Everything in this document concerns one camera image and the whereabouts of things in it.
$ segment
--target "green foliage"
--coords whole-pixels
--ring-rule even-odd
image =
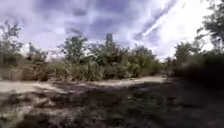
[[[61,52],[65,55],[65,60],[72,63],[80,63],[84,58],[86,38],[81,35],[66,39],[65,44],[60,45]]]
[[[19,54],[21,46],[18,41],[12,40],[12,37],[18,37],[20,29],[17,25],[10,26],[6,23],[2,29],[4,33],[1,44],[7,46],[7,52],[1,52],[1,55],[7,57],[2,65],[7,65],[6,62],[11,65],[15,63],[13,66],[21,72],[20,80],[124,79],[156,75],[162,69],[151,50],[144,46],[136,46],[132,50],[123,48],[113,40],[112,34],[107,34],[104,42],[91,44],[87,44],[87,38],[82,35],[67,38],[58,47],[63,56],[47,61],[48,52],[37,49],[31,43],[26,56]]]
[[[20,49],[22,43],[18,42],[18,33],[20,28],[17,24],[10,24],[5,22],[5,24],[0,26],[0,66],[10,67],[16,66],[18,60],[22,57]]]

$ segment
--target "tree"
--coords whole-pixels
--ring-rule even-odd
[[[22,43],[17,41],[19,37],[18,24],[10,24],[5,22],[5,24],[0,26],[2,32],[0,38],[0,64],[2,66],[15,66],[17,60],[21,57],[20,49]]]
[[[74,64],[79,64],[85,56],[86,38],[81,35],[67,38],[65,43],[60,45],[61,52],[65,55],[65,60]]]
[[[210,9],[213,13],[205,17],[204,29],[211,36],[214,48],[222,51],[224,48],[224,1],[211,4]]]

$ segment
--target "sandy ground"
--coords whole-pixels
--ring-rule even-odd
[[[144,82],[163,82],[165,78],[161,77],[144,77],[139,79],[127,79],[127,80],[108,80],[102,82],[90,82],[90,83],[79,83],[80,86],[86,86],[87,84],[94,84],[98,86],[130,86],[134,84],[141,84]],[[41,82],[8,82],[0,81],[0,93],[27,93],[27,92],[38,92],[40,89],[46,91],[56,91],[58,93],[66,93],[62,89],[53,86],[50,83]]]
[[[224,95],[161,77],[0,82],[0,128],[223,128]]]

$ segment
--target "sky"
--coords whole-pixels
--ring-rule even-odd
[[[107,33],[122,46],[144,45],[159,57],[192,40],[207,13],[200,0],[0,0],[0,22],[19,23],[21,42],[56,50],[79,30],[91,41]]]

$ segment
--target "dirt path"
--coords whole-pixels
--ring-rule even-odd
[[[88,84],[95,84],[99,86],[129,86],[133,84],[141,84],[144,82],[163,82],[165,79],[161,77],[144,77],[139,79],[127,79],[127,80],[108,80],[102,82],[90,82],[90,83],[79,83],[80,86]],[[27,93],[27,92],[38,92],[40,90],[56,91],[58,93],[66,93],[62,89],[53,86],[50,83],[40,82],[6,82],[0,81],[0,93]]]
[[[160,77],[0,82],[0,128],[223,128],[224,96]]]

